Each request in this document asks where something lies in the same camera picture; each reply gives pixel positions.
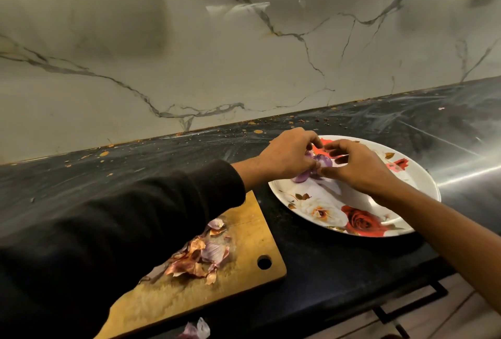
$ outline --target cutting board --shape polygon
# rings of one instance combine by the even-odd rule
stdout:
[[[162,275],[155,283],[137,285],[111,307],[96,339],[112,338],[165,319],[197,310],[219,299],[244,292],[282,277],[287,270],[254,193],[223,215],[231,236],[229,261],[217,271],[213,285],[188,275]]]

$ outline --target cutting board hole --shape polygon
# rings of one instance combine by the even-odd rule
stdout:
[[[268,255],[262,255],[258,258],[258,266],[262,270],[270,269],[272,266],[272,259]]]

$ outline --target black sleeve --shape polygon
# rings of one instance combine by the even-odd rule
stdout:
[[[244,200],[238,173],[217,160],[0,238],[0,332],[94,337],[123,293]]]

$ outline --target plate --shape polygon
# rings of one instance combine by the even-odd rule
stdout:
[[[416,161],[387,146],[369,140],[347,136],[320,136],[323,144],[348,139],[366,145],[385,162],[386,166],[405,183],[437,201],[440,191],[433,178]],[[325,154],[314,148],[315,154]],[[276,197],[302,218],[336,232],[366,237],[390,237],[414,232],[399,215],[379,206],[374,200],[341,181],[309,178],[303,183],[278,180],[269,183]]]

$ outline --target marble wall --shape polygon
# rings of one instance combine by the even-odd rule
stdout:
[[[497,76],[500,21],[501,0],[0,0],[0,162]]]

